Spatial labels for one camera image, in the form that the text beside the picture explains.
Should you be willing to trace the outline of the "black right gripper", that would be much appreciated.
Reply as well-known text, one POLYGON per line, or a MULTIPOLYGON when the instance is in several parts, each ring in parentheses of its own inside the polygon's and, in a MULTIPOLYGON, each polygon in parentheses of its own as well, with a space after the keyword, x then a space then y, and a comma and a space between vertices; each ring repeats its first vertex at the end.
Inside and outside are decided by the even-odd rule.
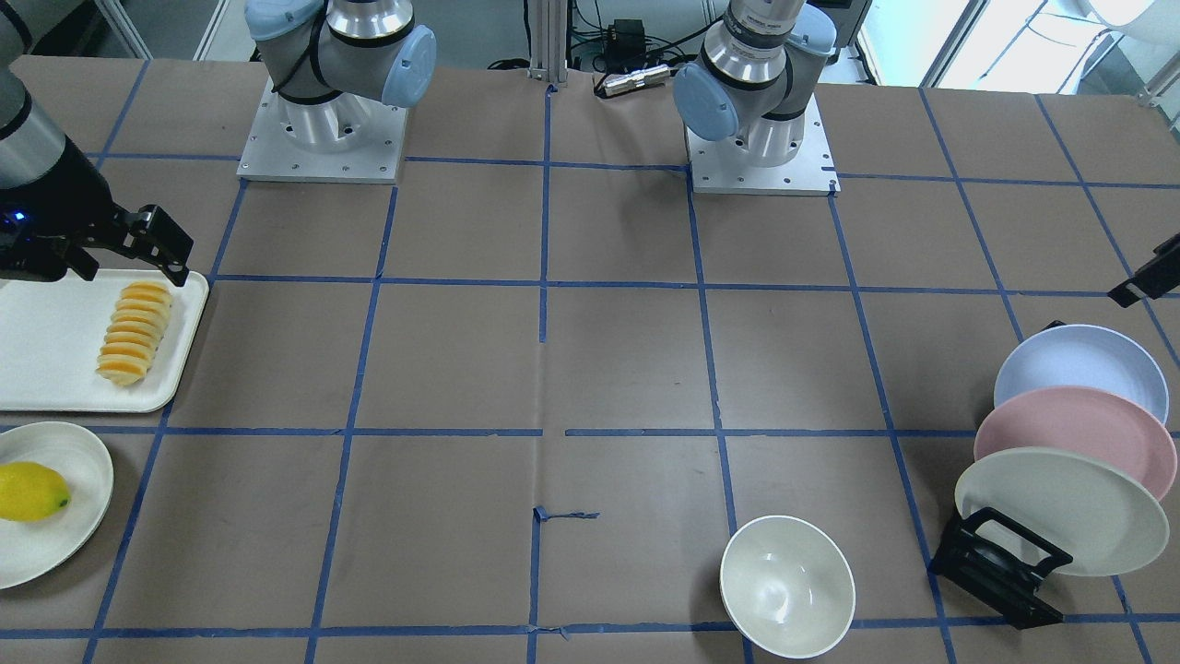
POLYGON ((1 277, 55 282, 76 272, 92 281, 100 262, 88 249, 148 262, 181 289, 194 238, 159 205, 117 205, 88 156, 65 147, 42 177, 4 189, 1 277))

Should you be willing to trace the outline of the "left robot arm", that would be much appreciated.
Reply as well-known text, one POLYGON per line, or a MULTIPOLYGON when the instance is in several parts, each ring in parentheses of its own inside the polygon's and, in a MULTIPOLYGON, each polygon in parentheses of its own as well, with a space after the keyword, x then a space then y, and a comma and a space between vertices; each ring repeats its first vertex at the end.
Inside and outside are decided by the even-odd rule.
POLYGON ((1176 297, 1176 145, 1126 97, 819 81, 830 18, 733 1, 674 100, 704 281, 1176 297))

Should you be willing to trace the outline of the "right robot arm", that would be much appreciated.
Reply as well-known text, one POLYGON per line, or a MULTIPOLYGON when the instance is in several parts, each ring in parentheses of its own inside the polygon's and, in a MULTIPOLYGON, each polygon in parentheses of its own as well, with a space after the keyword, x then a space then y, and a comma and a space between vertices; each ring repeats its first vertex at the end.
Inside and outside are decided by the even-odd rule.
MULTIPOLYGON (((189 234, 157 205, 119 206, 88 156, 11 72, 73 11, 73 1, 4 2, 4 280, 94 280, 98 248, 184 285, 189 234)), ((412 109, 437 65, 437 38, 408 1, 249 1, 244 17, 271 88, 295 105, 354 94, 412 109)))

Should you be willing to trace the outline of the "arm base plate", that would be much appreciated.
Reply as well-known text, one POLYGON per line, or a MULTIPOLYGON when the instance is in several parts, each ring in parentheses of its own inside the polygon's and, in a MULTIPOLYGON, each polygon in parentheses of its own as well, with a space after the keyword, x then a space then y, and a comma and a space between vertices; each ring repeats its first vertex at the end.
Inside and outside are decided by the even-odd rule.
POLYGON ((287 101, 267 80, 237 176, 275 184, 395 185, 408 121, 409 109, 349 93, 317 105, 287 101))
POLYGON ((789 121, 760 118, 722 140, 684 130, 691 188, 712 195, 830 196, 843 192, 815 96, 789 121))

